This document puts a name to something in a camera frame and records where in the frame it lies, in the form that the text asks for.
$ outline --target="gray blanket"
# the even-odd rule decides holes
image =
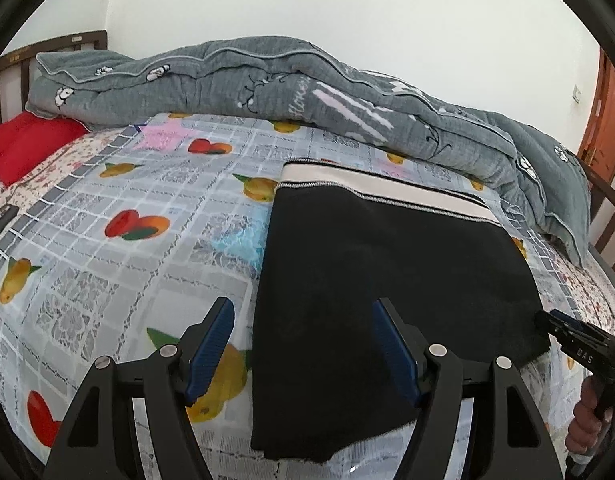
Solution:
[[[292,120],[431,161],[518,205],[581,266],[590,197],[576,158],[552,137],[445,103],[398,78],[354,69],[307,41],[210,41],[146,59],[105,50],[38,54],[26,109],[88,129],[173,111]]]

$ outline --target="yellow mango print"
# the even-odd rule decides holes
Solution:
[[[523,258],[525,258],[527,260],[527,249],[523,245],[523,240],[519,240],[518,238],[515,238],[515,237],[512,237],[511,239],[514,240],[514,243],[516,244],[516,246],[521,251],[521,254],[523,255]]]
[[[105,163],[105,169],[99,173],[100,177],[107,178],[109,176],[118,176],[124,173],[129,173],[134,168],[140,168],[143,164],[131,164],[129,162],[121,162],[121,164]]]
[[[205,422],[219,415],[223,405],[246,387],[248,370],[244,353],[228,343],[204,396],[186,408],[190,422]]]
[[[0,302],[7,304],[12,301],[19,292],[21,292],[27,282],[28,276],[35,270],[41,269],[40,266],[34,266],[27,258],[8,260],[8,272],[3,278],[0,290]]]
[[[283,121],[270,121],[270,123],[274,125],[274,131],[280,134],[291,134],[301,127],[300,124],[284,123]]]
[[[482,191],[483,188],[485,187],[481,182],[479,182],[478,180],[473,180],[470,179],[470,183],[472,184],[472,187],[474,189],[476,189],[477,191]]]
[[[243,183],[243,194],[257,202],[271,202],[274,190],[278,184],[276,180],[264,176],[244,176],[232,173]]]
[[[387,160],[393,162],[394,164],[403,164],[405,162],[405,157],[401,155],[395,155],[394,153],[386,153]]]

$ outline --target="silver screw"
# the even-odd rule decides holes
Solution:
[[[99,370],[103,370],[107,365],[110,364],[110,358],[107,355],[102,355],[101,357],[97,357],[96,361],[94,361],[94,367]]]
[[[430,345],[430,354],[436,355],[436,357],[443,357],[447,353],[447,348],[438,343]]]
[[[511,368],[511,361],[506,356],[502,355],[496,358],[496,364],[498,364],[503,370],[509,370]]]
[[[176,345],[163,345],[158,352],[161,357],[172,357],[176,354]]]

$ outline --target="fruit print tablecloth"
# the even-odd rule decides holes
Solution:
[[[79,165],[64,166],[0,240],[0,397],[15,431],[42,460],[92,361],[141,358],[175,342],[217,296],[235,330],[212,386],[188,410],[216,478],[391,478],[412,426],[360,442],[324,465],[273,462],[249,449],[251,324],[276,178],[311,157],[478,194],[526,256],[546,308],[613,329],[615,293],[589,258],[578,270],[504,214],[476,180],[347,137],[288,123],[161,114],[126,129]],[[522,370],[562,450],[583,369],[553,346]],[[448,479],[469,435],[465,401]],[[137,432],[147,478],[159,478],[142,402]]]

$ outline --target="red cloth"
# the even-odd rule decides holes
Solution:
[[[86,132],[72,119],[40,119],[23,112],[0,125],[0,181],[7,186]]]

